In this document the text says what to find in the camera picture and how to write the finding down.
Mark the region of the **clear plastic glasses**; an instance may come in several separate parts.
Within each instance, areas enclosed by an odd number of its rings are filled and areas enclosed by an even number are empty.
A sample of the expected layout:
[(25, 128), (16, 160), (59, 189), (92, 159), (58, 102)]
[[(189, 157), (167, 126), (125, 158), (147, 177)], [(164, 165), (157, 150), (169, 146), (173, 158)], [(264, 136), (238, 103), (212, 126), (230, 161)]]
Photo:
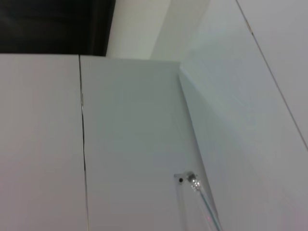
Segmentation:
[(219, 219), (215, 214), (213, 207), (209, 203), (209, 198), (198, 176), (193, 171), (187, 171), (184, 173), (175, 174), (174, 182), (182, 231), (189, 231), (183, 193), (183, 186), (185, 184), (190, 185), (194, 191), (195, 197), (199, 200), (198, 205), (205, 219), (207, 226), (206, 231), (223, 231)]

